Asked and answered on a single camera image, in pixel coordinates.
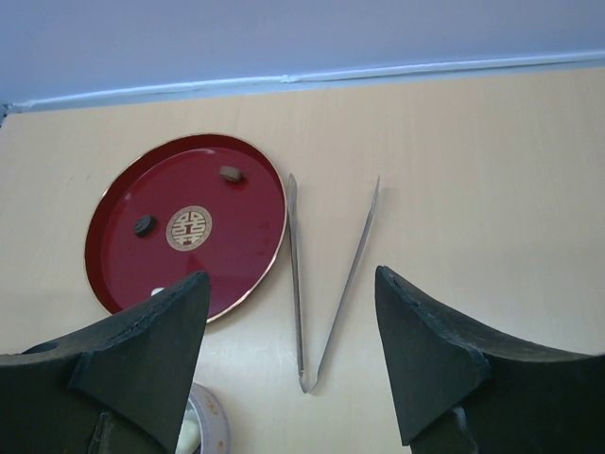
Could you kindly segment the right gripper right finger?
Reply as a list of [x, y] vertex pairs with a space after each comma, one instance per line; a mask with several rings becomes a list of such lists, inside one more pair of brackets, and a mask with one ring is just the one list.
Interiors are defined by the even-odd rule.
[[413, 452], [603, 451], [603, 356], [498, 331], [385, 266], [374, 300], [401, 441]]

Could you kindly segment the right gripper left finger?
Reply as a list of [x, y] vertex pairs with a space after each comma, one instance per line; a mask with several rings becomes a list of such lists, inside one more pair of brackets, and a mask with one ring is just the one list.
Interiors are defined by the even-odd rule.
[[2, 355], [2, 452], [175, 452], [210, 293], [197, 271], [99, 322]]

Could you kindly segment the silver metal tongs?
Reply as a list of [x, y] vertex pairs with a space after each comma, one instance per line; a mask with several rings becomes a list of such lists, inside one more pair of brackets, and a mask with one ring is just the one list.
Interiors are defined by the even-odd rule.
[[299, 184], [294, 174], [285, 180], [286, 222], [292, 282], [297, 384], [302, 394], [317, 391], [327, 374], [329, 355], [335, 348], [337, 327], [345, 304], [353, 299], [354, 283], [370, 243], [377, 214], [381, 180], [362, 197], [363, 212], [354, 212], [353, 230], [328, 250], [343, 252], [331, 259], [320, 248], [329, 245], [318, 229], [303, 220], [308, 209], [299, 209]]

